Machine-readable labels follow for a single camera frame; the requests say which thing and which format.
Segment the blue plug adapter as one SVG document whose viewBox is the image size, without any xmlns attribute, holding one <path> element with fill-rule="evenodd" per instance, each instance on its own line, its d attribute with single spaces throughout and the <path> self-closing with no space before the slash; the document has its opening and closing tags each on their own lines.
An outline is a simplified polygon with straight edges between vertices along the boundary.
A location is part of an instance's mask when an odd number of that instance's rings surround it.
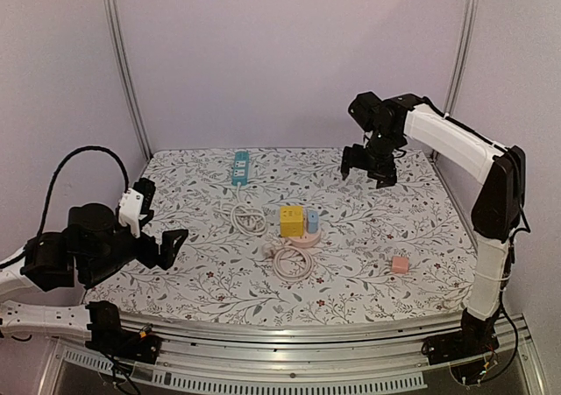
<svg viewBox="0 0 561 395">
<path fill-rule="evenodd" d="M 319 230 L 319 216 L 315 210 L 309 209 L 307 211 L 307 232 L 315 234 Z"/>
</svg>

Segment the teal power strip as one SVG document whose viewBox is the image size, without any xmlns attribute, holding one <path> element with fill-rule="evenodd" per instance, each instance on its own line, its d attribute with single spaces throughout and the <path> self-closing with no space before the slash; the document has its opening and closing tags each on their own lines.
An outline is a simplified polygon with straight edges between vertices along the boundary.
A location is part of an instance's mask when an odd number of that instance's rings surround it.
<svg viewBox="0 0 561 395">
<path fill-rule="evenodd" d="M 248 151 L 237 151 L 234 155 L 231 184 L 234 187 L 245 186 L 248 181 L 250 154 Z"/>
</svg>

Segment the yellow cube socket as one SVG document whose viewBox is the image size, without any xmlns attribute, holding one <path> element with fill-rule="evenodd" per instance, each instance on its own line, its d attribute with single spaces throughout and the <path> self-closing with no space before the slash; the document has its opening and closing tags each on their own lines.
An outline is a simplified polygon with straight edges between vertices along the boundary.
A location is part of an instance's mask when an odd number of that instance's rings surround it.
<svg viewBox="0 0 561 395">
<path fill-rule="evenodd" d="M 304 234 L 304 213 L 302 206 L 280 207 L 280 235 L 297 237 Z"/>
</svg>

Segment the pink round power socket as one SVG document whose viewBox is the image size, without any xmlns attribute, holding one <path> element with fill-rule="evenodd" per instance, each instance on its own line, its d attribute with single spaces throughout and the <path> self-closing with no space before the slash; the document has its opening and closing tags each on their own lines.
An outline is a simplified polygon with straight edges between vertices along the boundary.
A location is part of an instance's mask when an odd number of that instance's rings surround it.
<svg viewBox="0 0 561 395">
<path fill-rule="evenodd" d="M 321 240 L 322 232 L 318 230 L 316 233 L 304 232 L 302 236 L 287 236 L 283 238 L 285 246 L 292 246 L 297 249 L 308 249 L 316 246 Z"/>
</svg>

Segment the pink plug adapter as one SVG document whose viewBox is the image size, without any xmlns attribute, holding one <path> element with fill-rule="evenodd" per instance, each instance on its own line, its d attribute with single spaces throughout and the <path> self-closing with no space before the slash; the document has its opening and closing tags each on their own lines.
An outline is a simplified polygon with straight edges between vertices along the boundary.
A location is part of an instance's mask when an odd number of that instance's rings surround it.
<svg viewBox="0 0 561 395">
<path fill-rule="evenodd" d="M 407 257 L 394 256 L 391 262 L 391 272 L 394 274 L 406 274 L 409 268 Z"/>
</svg>

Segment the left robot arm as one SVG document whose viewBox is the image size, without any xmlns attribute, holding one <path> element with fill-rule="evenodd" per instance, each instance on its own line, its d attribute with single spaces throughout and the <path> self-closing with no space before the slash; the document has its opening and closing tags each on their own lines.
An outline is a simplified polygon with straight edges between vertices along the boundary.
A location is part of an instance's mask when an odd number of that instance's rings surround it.
<svg viewBox="0 0 561 395">
<path fill-rule="evenodd" d="M 41 230 L 1 263 L 1 335 L 67 336 L 104 356 L 154 364 L 162 340 L 151 325 L 123 327 L 119 308 L 106 300 L 54 307 L 24 304 L 18 297 L 80 285 L 90 290 L 132 261 L 147 269 L 170 269 L 188 238 L 186 229 L 160 239 L 143 228 L 154 216 L 156 187 L 141 179 L 125 190 L 116 209 L 91 202 L 72 207 L 61 232 Z"/>
</svg>

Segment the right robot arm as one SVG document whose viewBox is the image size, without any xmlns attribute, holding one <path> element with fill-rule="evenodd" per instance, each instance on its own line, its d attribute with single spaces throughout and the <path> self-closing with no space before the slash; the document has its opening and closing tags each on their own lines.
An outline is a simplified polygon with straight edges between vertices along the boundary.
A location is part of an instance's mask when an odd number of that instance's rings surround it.
<svg viewBox="0 0 561 395">
<path fill-rule="evenodd" d="M 427 338 L 422 353 L 431 364 L 439 364 L 497 349 L 494 324 L 504 312 L 503 292 L 515 263 L 515 237 L 530 231 L 523 211 L 523 149 L 496 143 L 440 111 L 429 98 L 413 94 L 382 100 L 373 92 L 361 93 L 348 112 L 367 137 L 362 145 L 344 148 L 340 168 L 344 177 L 357 168 L 377 187 L 394 186 L 394 154 L 414 139 L 462 167 L 481 185 L 471 212 L 477 264 L 460 329 Z"/>
</svg>

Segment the floral patterned table mat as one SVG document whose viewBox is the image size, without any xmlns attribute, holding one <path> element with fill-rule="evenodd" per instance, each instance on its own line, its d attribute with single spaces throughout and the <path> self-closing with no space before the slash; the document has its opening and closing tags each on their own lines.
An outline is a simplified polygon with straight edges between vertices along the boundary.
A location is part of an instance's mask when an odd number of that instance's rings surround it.
<svg viewBox="0 0 561 395">
<path fill-rule="evenodd" d="M 173 320 L 288 327 L 395 321 L 461 312 L 476 253 L 432 165 L 409 150 L 398 181 L 343 180 L 337 148 L 252 149 L 249 180 L 231 184 L 231 150 L 158 152 L 146 233 L 189 235 L 167 271 L 131 263 L 86 292 L 122 311 Z M 280 207 L 319 216 L 320 242 L 285 246 Z M 407 257 L 406 274 L 391 272 Z"/>
</svg>

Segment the right aluminium frame post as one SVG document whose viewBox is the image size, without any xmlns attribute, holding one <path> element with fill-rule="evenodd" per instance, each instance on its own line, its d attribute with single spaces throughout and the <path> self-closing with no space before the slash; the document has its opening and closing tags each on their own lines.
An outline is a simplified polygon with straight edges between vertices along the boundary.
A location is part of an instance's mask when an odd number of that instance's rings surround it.
<svg viewBox="0 0 561 395">
<path fill-rule="evenodd" d="M 444 112 L 450 115 L 454 112 L 459 98 L 459 92 L 467 66 L 472 34 L 476 23 L 478 6 L 479 0 L 465 0 L 464 18 L 460 31 L 458 50 L 452 70 L 451 82 L 444 103 Z"/>
</svg>

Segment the aluminium frame post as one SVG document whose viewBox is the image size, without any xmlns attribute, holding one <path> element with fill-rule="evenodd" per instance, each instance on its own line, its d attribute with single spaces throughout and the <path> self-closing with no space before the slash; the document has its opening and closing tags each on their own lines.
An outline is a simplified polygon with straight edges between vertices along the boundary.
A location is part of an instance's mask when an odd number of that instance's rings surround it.
<svg viewBox="0 0 561 395">
<path fill-rule="evenodd" d="M 459 98 L 459 92 L 467 66 L 472 34 L 476 23 L 478 6 L 479 0 L 465 0 L 464 18 L 460 31 L 458 50 L 452 70 L 451 82 L 444 103 L 444 112 L 450 115 L 454 112 Z"/>
<path fill-rule="evenodd" d="M 133 130 L 135 132 L 138 146 L 143 158 L 149 161 L 153 156 L 153 150 L 142 118 L 137 93 L 131 74 L 131 68 L 127 57 L 124 34 L 120 22 L 117 0 L 103 0 L 110 39 L 115 54 L 118 75 L 124 92 L 124 99 L 129 111 Z"/>
</svg>

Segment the left aluminium frame post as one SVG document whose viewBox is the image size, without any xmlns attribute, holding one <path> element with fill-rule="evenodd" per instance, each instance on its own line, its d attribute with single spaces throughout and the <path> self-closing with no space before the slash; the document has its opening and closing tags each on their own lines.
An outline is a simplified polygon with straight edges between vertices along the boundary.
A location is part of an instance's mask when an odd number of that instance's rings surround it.
<svg viewBox="0 0 561 395">
<path fill-rule="evenodd" d="M 131 68 L 127 57 L 124 34 L 120 22 L 117 0 L 103 0 L 110 39 L 115 54 L 118 75 L 124 92 L 124 99 L 129 111 L 133 130 L 135 132 L 138 146 L 143 158 L 149 161 L 153 156 L 153 150 L 142 118 L 137 93 L 131 74 Z"/>
</svg>

